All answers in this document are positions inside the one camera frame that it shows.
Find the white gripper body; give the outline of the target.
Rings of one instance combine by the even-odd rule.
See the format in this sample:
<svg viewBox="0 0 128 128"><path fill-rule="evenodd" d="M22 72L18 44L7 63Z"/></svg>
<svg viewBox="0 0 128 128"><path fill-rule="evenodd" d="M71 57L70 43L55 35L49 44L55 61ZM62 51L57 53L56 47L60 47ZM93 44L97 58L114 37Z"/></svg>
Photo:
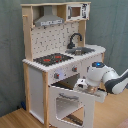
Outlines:
<svg viewBox="0 0 128 128"><path fill-rule="evenodd" d="M97 81L93 81L89 78L86 79L78 79L76 84L74 85L75 91L81 91L86 93L95 93L99 83Z"/></svg>

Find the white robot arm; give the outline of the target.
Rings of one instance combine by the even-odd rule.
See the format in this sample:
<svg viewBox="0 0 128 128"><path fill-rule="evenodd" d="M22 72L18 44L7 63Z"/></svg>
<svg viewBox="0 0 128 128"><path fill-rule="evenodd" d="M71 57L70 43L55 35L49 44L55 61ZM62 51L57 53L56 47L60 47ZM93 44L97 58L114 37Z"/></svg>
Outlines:
<svg viewBox="0 0 128 128"><path fill-rule="evenodd" d="M96 88L103 83L106 92L110 94L119 94L128 86L128 69L122 74L106 66L102 62L93 62L88 68L87 77L79 78L74 86L74 90L87 91L89 88Z"/></svg>

